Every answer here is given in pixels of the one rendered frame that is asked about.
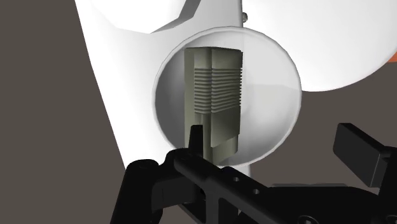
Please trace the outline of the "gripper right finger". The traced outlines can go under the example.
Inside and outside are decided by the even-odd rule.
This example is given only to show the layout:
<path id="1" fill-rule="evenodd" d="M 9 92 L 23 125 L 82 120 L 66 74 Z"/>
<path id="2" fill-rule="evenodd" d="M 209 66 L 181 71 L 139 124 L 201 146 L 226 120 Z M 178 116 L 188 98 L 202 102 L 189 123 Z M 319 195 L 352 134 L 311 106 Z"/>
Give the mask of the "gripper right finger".
<path id="1" fill-rule="evenodd" d="M 397 200 L 397 147 L 386 146 L 352 123 L 339 123 L 334 154 L 379 197 Z"/>

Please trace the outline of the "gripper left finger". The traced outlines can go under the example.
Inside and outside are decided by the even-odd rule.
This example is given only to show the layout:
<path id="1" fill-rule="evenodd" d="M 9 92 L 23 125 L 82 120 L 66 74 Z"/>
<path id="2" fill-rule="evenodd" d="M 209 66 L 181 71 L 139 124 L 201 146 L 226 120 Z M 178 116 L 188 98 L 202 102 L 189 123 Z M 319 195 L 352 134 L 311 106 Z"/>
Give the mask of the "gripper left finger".
<path id="1" fill-rule="evenodd" d="M 168 152 L 163 164 L 136 160 L 125 171 L 110 224 L 159 224 L 179 205 L 202 224 L 281 224 L 262 200 L 267 187 L 232 167 L 203 158 L 204 131 L 192 125 L 187 148 Z"/>

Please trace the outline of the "grey ribbed block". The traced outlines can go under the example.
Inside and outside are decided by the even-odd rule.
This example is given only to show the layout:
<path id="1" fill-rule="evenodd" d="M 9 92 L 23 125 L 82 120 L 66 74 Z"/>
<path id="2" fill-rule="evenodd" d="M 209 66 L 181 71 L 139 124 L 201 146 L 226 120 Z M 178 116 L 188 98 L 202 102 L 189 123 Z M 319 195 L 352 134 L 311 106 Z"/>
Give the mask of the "grey ribbed block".
<path id="1" fill-rule="evenodd" d="M 203 157 L 215 165 L 237 153 L 243 52 L 220 47 L 184 50 L 185 143 L 192 125 L 203 127 Z"/>

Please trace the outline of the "white round bowl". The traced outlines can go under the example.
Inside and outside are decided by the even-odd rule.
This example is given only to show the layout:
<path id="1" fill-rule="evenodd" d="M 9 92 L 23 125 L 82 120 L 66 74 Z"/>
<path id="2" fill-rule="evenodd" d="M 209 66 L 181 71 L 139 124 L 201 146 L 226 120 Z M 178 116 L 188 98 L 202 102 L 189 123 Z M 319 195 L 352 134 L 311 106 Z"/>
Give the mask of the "white round bowl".
<path id="1" fill-rule="evenodd" d="M 268 36 L 242 27 L 217 27 L 181 42 L 166 57 L 153 87 L 153 109 L 166 140 L 185 143 L 184 50 L 220 47 L 243 52 L 240 134 L 237 153 L 219 166 L 249 165 L 277 149 L 292 131 L 302 88 L 290 56 Z"/>

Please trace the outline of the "white toilet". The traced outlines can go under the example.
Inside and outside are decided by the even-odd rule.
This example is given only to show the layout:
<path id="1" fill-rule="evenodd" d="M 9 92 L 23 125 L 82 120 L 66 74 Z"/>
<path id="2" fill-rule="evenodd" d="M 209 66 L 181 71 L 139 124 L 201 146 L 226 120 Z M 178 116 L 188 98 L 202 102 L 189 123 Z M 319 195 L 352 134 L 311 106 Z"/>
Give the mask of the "white toilet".
<path id="1" fill-rule="evenodd" d="M 75 3 L 125 168 L 144 159 L 163 164 L 168 152 L 180 149 L 160 130 L 153 87 L 170 52 L 199 32 L 242 27 L 273 39 L 294 62 L 302 95 L 349 87 L 376 72 L 397 51 L 397 0 Z M 301 101 L 288 137 L 297 132 L 303 114 Z M 324 183 L 265 187 L 262 201 L 280 217 L 281 224 L 397 224 L 397 200 L 380 198 L 378 188 Z"/>

